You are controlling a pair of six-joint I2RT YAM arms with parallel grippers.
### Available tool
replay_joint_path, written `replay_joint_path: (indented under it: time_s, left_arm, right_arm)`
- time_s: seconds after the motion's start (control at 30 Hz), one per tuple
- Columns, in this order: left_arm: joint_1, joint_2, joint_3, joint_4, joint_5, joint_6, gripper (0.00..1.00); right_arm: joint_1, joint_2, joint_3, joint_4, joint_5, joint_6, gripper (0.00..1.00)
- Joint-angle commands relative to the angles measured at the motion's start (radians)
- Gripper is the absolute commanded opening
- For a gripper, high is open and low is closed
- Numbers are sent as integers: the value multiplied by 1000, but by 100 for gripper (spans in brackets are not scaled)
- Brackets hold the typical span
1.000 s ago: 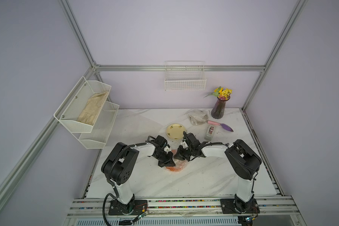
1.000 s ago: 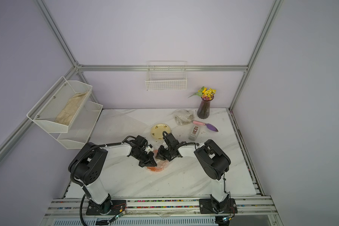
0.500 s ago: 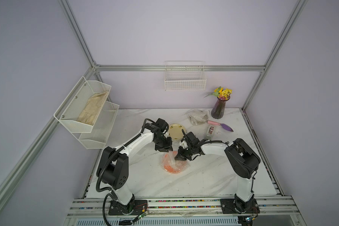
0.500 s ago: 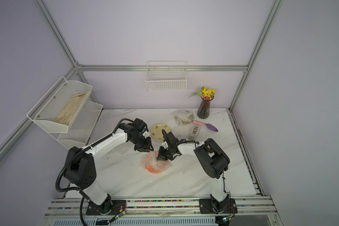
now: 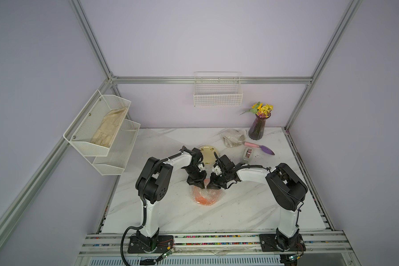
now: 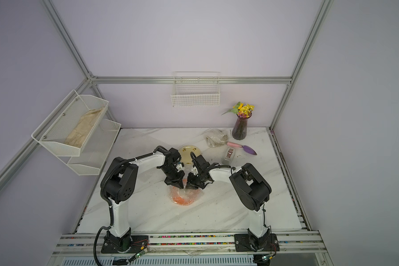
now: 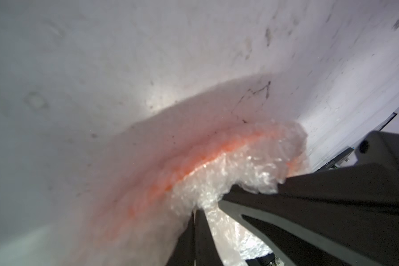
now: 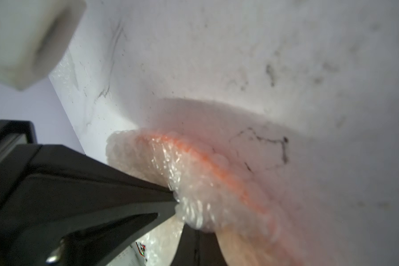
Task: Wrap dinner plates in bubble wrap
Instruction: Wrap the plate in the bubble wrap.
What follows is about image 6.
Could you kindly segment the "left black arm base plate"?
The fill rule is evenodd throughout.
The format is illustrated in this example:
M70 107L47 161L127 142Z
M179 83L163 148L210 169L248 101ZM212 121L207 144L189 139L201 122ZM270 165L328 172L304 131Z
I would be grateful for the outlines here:
M148 236L130 236L122 244L113 243L109 237L105 236L104 244L101 249L102 254L135 254L141 251L149 243Z

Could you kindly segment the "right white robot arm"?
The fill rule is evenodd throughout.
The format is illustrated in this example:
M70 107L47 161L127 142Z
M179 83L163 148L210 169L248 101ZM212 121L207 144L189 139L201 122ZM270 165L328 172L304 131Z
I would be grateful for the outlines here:
M272 230L266 225L264 205L269 201L272 188L250 163L239 168L230 165L210 164L202 155L190 153L193 169L188 174L186 188L205 189L214 182L233 186L241 203L249 210L247 248L258 252L272 244Z

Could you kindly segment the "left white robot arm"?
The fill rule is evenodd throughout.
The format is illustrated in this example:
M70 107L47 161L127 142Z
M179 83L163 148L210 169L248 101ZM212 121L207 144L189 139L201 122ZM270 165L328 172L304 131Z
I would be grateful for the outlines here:
M135 158L113 159L100 184L100 196L107 202L110 213L110 225L103 228L106 230L105 244L108 247L125 253L134 245L126 205L134 193L137 175L153 168L161 169L166 185L183 189L183 167L178 150L167 150L162 146Z

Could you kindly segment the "orange dinner plate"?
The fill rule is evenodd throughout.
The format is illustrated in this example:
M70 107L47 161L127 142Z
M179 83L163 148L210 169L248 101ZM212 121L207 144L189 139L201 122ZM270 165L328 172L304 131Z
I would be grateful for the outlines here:
M189 206L198 200L202 191L192 189L181 189L175 186L170 187L170 198L173 203L180 206Z

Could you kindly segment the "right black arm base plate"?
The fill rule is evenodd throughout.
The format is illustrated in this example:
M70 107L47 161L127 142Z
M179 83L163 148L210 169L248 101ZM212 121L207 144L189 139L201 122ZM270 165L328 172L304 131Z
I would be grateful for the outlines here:
M267 233L257 238L255 235L235 234L235 249L237 252L279 252L277 235Z

